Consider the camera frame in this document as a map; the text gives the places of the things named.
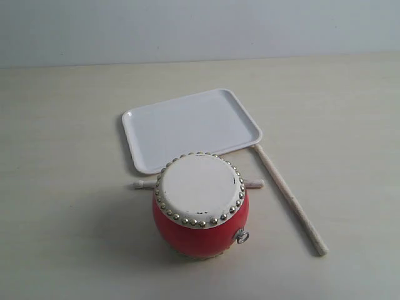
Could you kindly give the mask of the white plastic tray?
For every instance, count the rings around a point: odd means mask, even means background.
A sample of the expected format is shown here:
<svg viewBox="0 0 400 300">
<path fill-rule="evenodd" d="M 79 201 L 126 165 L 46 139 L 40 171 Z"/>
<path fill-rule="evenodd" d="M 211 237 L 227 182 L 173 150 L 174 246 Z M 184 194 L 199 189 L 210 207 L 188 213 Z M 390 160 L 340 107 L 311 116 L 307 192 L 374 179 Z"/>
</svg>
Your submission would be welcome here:
<svg viewBox="0 0 400 300">
<path fill-rule="evenodd" d="M 257 144 L 261 128 L 228 89 L 130 109 L 121 116 L 136 170 L 156 174 L 182 154 L 222 155 Z"/>
</svg>

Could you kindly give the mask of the red small drum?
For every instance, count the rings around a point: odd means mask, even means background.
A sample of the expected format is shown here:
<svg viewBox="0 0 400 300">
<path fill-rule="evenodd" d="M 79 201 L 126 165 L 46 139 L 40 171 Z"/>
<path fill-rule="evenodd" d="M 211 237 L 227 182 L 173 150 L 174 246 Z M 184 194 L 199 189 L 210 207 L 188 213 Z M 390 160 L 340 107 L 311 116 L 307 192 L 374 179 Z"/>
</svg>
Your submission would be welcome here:
<svg viewBox="0 0 400 300">
<path fill-rule="evenodd" d="M 237 167 L 217 154 L 189 153 L 157 177 L 152 216 L 162 238 L 196 259 L 222 254 L 249 239 L 249 197 Z"/>
</svg>

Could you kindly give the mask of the white wooden drumstick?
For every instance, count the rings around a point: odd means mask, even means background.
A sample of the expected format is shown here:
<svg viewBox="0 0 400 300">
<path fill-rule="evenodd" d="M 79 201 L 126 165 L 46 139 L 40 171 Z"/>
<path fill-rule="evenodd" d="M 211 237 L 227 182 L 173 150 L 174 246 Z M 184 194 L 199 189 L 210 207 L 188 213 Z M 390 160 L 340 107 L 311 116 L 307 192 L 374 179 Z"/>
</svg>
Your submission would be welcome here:
<svg viewBox="0 0 400 300">
<path fill-rule="evenodd" d="M 307 234 L 311 244 L 320 257 L 325 256 L 329 249 L 323 238 L 320 236 L 316 228 L 314 227 L 311 220 L 306 215 L 304 209 L 302 208 L 300 202 L 297 200 L 293 192 L 290 190 L 288 184 L 285 182 L 284 178 L 279 173 L 278 169 L 273 164 L 272 160 L 264 151 L 260 144 L 255 144 L 253 146 L 255 152 L 259 156 L 262 164 L 268 171 L 269 175 L 272 177 L 276 186 L 279 188 L 281 194 L 289 204 L 293 213 L 297 216 L 299 223 L 301 224 L 304 232 Z"/>
<path fill-rule="evenodd" d="M 154 189 L 156 187 L 157 181 L 134 181 L 132 187 L 134 189 Z M 244 180 L 243 185 L 246 189 L 260 189 L 265 186 L 265 182 L 262 179 L 255 180 Z"/>
</svg>

